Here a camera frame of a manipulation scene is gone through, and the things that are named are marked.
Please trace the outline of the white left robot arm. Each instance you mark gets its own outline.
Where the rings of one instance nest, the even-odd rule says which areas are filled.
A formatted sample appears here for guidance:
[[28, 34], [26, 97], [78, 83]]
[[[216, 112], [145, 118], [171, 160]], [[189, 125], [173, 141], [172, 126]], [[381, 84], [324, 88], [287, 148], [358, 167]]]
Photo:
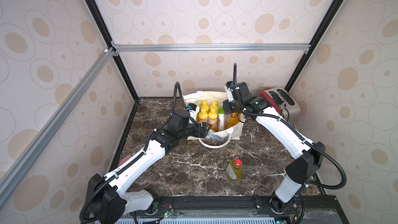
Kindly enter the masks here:
[[208, 123], [188, 123], [182, 127], [169, 125], [150, 136], [146, 150], [140, 150], [127, 162], [105, 176], [94, 175], [88, 185], [86, 202], [79, 214], [82, 223], [99, 221], [114, 224], [124, 214], [146, 211], [153, 206], [154, 196], [147, 190], [128, 192], [130, 186], [154, 163], [190, 136], [205, 138], [211, 130]]

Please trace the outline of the yellow-green bottle red cap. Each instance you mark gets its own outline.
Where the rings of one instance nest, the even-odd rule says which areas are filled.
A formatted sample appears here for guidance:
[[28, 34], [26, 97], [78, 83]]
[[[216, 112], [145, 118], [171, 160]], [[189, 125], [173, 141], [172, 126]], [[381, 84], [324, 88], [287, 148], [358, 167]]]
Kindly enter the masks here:
[[231, 160], [226, 168], [226, 175], [228, 180], [237, 182], [241, 179], [243, 171], [243, 163], [240, 159]]

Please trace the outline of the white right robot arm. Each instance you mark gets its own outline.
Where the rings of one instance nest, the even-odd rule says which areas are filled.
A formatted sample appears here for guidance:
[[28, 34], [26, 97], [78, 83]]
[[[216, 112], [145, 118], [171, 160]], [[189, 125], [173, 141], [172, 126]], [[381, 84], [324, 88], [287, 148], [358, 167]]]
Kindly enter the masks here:
[[278, 111], [263, 97], [257, 97], [249, 103], [240, 103], [238, 100], [223, 101], [223, 108], [227, 114], [239, 113], [252, 117], [257, 123], [272, 133], [289, 151], [293, 157], [286, 168], [286, 175], [282, 183], [272, 193], [270, 203], [275, 207], [284, 207], [294, 196], [302, 191], [308, 180], [320, 168], [323, 160], [310, 145], [325, 151], [322, 144], [315, 144], [301, 135]]

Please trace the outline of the yellow pump dish soap bottle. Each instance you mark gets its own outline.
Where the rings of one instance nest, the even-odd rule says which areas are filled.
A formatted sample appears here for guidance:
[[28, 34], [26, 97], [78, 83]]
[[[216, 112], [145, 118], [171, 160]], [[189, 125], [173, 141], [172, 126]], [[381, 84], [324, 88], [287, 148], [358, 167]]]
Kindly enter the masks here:
[[187, 111], [190, 114], [190, 117], [193, 118], [194, 121], [197, 121], [198, 113], [200, 112], [200, 107], [195, 104], [195, 99], [187, 100]]

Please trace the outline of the white bottle green cap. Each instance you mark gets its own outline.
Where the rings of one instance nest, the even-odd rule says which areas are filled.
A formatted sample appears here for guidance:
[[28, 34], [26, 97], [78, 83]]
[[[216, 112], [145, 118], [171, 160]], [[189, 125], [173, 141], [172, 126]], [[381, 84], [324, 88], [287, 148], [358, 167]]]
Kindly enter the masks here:
[[218, 112], [218, 132], [224, 131], [225, 130], [225, 114], [224, 114], [224, 108], [219, 108]]

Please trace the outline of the orange bottle yellow cap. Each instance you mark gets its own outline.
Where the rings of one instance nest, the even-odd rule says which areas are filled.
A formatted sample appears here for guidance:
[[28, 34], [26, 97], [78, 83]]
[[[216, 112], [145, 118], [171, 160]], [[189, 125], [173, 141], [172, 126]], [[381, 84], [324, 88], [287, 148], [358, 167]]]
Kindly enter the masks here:
[[200, 106], [200, 110], [202, 110], [202, 109], [204, 109], [205, 112], [207, 112], [207, 113], [209, 112], [209, 105], [208, 105], [207, 101], [202, 102], [202, 105]]
[[198, 113], [198, 121], [200, 124], [208, 123], [208, 112], [205, 108], [200, 109], [200, 112]]
[[218, 131], [218, 111], [214, 107], [209, 110], [208, 123], [211, 124], [211, 130], [214, 132]]
[[209, 106], [209, 111], [211, 111], [212, 108], [214, 108], [216, 112], [219, 112], [219, 106], [217, 101], [212, 101], [211, 105]]

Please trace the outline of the cream starry night tote bag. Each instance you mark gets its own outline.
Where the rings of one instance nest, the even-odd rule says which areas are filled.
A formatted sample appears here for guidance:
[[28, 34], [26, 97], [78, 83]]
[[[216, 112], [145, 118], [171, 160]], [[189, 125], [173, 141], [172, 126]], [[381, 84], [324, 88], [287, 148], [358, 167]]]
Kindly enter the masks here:
[[[207, 101], [209, 104], [212, 101], [217, 101], [218, 106], [221, 107], [224, 100], [227, 100], [227, 93], [226, 92], [217, 92], [217, 91], [197, 91], [196, 93], [187, 94], [183, 96], [185, 103], [187, 104], [188, 99], [195, 99], [195, 104], [200, 106], [203, 101]], [[204, 139], [195, 138], [195, 137], [188, 137], [188, 140], [196, 140], [199, 141], [203, 146], [210, 148], [210, 149], [219, 149], [227, 146], [231, 140], [239, 140], [242, 134], [244, 123], [240, 122], [236, 126], [226, 129], [221, 132], [214, 132], [210, 130], [207, 137]], [[219, 141], [223, 142], [221, 145], [209, 145], [206, 144], [203, 140], [212, 140], [212, 141]]]

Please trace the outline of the orange pump dish soap bottle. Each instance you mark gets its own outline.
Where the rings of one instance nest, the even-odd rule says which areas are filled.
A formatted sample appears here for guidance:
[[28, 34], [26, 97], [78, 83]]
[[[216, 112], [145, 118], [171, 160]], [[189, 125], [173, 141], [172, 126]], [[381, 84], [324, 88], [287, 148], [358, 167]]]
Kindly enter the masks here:
[[226, 123], [226, 129], [232, 128], [239, 123], [240, 123], [239, 114], [232, 113], [228, 116], [227, 123]]

